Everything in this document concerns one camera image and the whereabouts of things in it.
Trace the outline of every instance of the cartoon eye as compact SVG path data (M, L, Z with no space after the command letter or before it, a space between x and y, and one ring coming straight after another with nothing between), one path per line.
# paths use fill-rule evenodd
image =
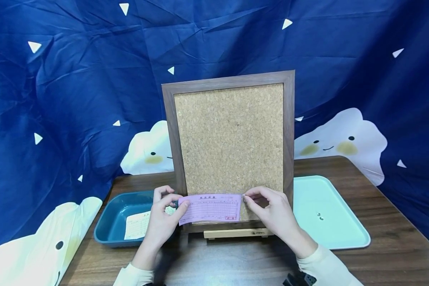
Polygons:
M56 244L56 249L57 249L57 250L60 250L63 246L64 246L64 242L63 242L63 241L59 241L59 242Z

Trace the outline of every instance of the white cloud shape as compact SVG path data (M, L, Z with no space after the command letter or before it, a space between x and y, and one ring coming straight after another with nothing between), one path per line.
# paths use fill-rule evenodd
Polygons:
M173 158L167 121L158 121L150 131L137 133L121 162L125 174L173 172Z
M95 197L61 204L35 234L0 245L0 286L57 286L101 204Z
M296 139L295 159L344 156L375 186L384 181L380 165L387 140L357 108L340 111L326 124Z

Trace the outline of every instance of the cork board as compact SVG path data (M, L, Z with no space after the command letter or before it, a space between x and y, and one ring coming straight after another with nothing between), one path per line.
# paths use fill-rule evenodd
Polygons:
M265 185L292 204L293 70L162 85L177 193L244 193ZM185 224L184 231L263 228L240 222Z
M175 108L187 195L283 191L283 84L175 94ZM242 203L240 221L257 219Z

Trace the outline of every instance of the sleeve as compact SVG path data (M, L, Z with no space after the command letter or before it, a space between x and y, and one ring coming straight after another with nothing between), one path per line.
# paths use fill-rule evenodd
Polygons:
M335 254L322 245L305 259L298 259L299 268L316 278L314 286L362 286Z
M122 268L119 271L113 286L145 286L152 283L153 279L153 271L141 270L129 263L126 268Z

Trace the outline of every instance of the wooden frame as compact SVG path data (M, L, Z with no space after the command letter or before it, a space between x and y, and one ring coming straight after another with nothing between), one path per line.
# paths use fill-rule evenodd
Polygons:
M175 94L196 93L257 85L283 84L283 190L292 205L294 180L294 77L295 71L279 71L240 75L233 77L203 79L162 84L167 125L172 147L173 165L176 175L176 192L187 195L186 176L181 151L178 120L175 108ZM186 224L184 231L203 232L207 230L263 228L259 220L216 224Z

